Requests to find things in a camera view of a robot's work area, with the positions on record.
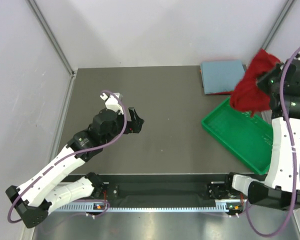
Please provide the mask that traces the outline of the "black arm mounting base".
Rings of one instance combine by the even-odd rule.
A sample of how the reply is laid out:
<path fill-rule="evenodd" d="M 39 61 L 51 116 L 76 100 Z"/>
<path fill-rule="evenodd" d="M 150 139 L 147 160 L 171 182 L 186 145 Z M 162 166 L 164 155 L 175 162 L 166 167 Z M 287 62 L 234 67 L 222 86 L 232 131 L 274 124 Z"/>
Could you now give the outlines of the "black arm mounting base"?
<path fill-rule="evenodd" d="M 211 207 L 213 200 L 239 200 L 226 190 L 226 173 L 100 174 L 103 189 L 88 200 L 103 199 L 111 207 Z"/>

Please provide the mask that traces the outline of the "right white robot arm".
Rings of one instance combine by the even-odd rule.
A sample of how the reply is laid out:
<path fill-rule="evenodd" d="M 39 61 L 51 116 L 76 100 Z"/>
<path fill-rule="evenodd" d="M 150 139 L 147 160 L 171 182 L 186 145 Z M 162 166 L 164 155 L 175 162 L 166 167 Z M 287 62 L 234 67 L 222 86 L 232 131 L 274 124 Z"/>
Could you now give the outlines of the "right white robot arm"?
<path fill-rule="evenodd" d="M 273 144 L 268 174 L 264 181 L 235 174 L 228 175 L 223 192 L 229 198 L 240 193 L 252 205 L 288 211 L 293 194 L 293 154 L 290 136 L 296 150 L 296 166 L 300 166 L 300 58 L 293 59 L 284 78 L 283 98 L 280 80 L 284 64 L 278 63 L 257 80 L 257 87 L 270 97 Z"/>

